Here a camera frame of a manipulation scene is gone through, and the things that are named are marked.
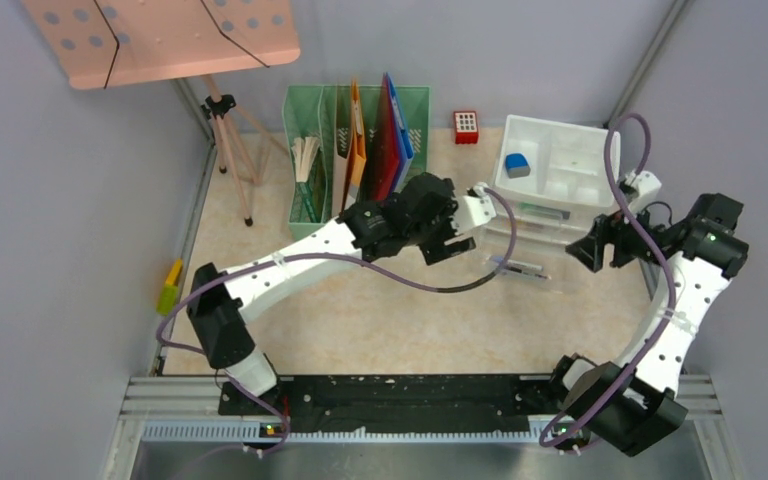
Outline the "green children's book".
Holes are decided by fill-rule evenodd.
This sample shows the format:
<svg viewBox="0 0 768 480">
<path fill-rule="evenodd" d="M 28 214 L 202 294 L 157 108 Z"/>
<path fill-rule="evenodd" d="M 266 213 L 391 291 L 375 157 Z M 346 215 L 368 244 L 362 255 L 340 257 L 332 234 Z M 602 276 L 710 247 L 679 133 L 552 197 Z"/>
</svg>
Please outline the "green children's book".
<svg viewBox="0 0 768 480">
<path fill-rule="evenodd" d="M 322 195 L 317 186 L 321 177 L 317 163 L 320 144 L 316 136 L 295 137 L 290 149 L 296 187 L 311 223 L 319 222 L 322 213 Z"/>
</svg>

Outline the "clear plastic drawer unit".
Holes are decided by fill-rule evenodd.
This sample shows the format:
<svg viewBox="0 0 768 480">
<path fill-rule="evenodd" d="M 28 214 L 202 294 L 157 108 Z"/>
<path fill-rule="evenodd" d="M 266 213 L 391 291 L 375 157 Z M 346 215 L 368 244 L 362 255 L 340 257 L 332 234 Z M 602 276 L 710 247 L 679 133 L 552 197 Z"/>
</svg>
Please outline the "clear plastic drawer unit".
<svg viewBox="0 0 768 480">
<path fill-rule="evenodd" d="M 611 136 L 612 165 L 606 167 L 603 148 L 609 138 L 603 128 L 543 120 L 519 115 L 506 119 L 499 157 L 489 185 L 510 205 L 514 215 L 503 208 L 485 225 L 478 240 L 478 263 L 494 269 L 491 258 L 540 265 L 551 277 L 536 281 L 516 275 L 499 275 L 504 280 L 558 293 L 578 290 L 588 270 L 564 247 L 584 237 L 595 217 L 616 209 L 608 180 L 619 175 L 620 136 Z M 507 154 L 523 153 L 531 164 L 531 175 L 507 177 L 503 162 Z M 568 221 L 555 221 L 519 211 L 529 203 L 571 212 Z"/>
</svg>

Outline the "green file rack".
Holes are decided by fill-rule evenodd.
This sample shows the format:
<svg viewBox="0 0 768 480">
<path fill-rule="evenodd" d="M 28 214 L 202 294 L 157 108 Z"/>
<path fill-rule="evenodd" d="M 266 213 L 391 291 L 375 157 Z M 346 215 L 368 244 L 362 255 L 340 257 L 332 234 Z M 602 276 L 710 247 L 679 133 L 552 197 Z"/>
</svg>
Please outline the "green file rack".
<svg viewBox="0 0 768 480">
<path fill-rule="evenodd" d="M 295 137 L 316 136 L 320 139 L 317 182 L 322 195 L 319 222 L 311 223 L 304 211 L 296 184 L 289 210 L 288 226 L 294 239 L 299 240 L 318 230 L 331 214 L 335 87 L 338 85 L 292 85 L 285 94 L 282 119 L 287 145 Z M 398 85 L 402 108 L 407 121 L 414 159 L 406 176 L 410 180 L 427 170 L 429 137 L 431 133 L 431 88 L 429 86 Z"/>
</svg>

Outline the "red translucent file folder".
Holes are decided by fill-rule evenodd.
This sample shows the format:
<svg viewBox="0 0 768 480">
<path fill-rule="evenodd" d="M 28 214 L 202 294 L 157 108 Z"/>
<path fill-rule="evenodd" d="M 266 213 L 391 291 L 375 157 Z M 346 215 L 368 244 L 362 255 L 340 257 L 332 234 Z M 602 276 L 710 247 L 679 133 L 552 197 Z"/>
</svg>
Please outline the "red translucent file folder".
<svg viewBox="0 0 768 480">
<path fill-rule="evenodd" d="M 367 196 L 384 200 L 394 191 L 401 170 L 401 112 L 388 72 L 382 76 L 373 151 L 368 161 Z"/>
</svg>

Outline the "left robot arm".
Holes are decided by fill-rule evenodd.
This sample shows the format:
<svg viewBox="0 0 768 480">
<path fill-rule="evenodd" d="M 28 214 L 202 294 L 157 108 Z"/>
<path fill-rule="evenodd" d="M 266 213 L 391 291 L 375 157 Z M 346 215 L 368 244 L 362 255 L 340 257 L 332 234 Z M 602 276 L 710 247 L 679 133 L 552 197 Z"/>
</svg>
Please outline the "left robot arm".
<svg viewBox="0 0 768 480">
<path fill-rule="evenodd" d="M 279 404 L 278 375 L 247 329 L 284 298 L 354 266 L 417 247 L 428 265 L 475 247 L 469 232 L 496 215 L 484 185 L 457 195 L 453 182 L 430 173 L 384 200 L 347 207 L 314 233 L 268 256 L 219 271 L 209 263 L 193 277 L 186 314 L 211 368 L 243 387 L 257 413 Z"/>
</svg>

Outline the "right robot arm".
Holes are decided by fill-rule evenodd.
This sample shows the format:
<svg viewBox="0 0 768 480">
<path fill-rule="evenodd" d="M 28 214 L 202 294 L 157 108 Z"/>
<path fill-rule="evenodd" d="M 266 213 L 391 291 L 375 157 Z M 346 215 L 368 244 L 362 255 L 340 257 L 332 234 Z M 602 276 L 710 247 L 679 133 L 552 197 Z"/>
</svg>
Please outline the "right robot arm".
<svg viewBox="0 0 768 480">
<path fill-rule="evenodd" d="M 738 275 L 749 246 L 735 229 L 743 204 L 720 193 L 702 194 L 687 216 L 665 227 L 642 212 L 633 223 L 622 213 L 601 215 L 586 237 L 567 250 L 592 271 L 640 259 L 661 267 L 652 303 L 629 345 L 613 361 L 596 364 L 563 357 L 546 385 L 559 414 L 541 431 L 539 444 L 578 450 L 574 436 L 589 432 L 633 457 L 677 430 L 688 415 L 677 401 L 686 353 L 713 301 Z"/>
</svg>

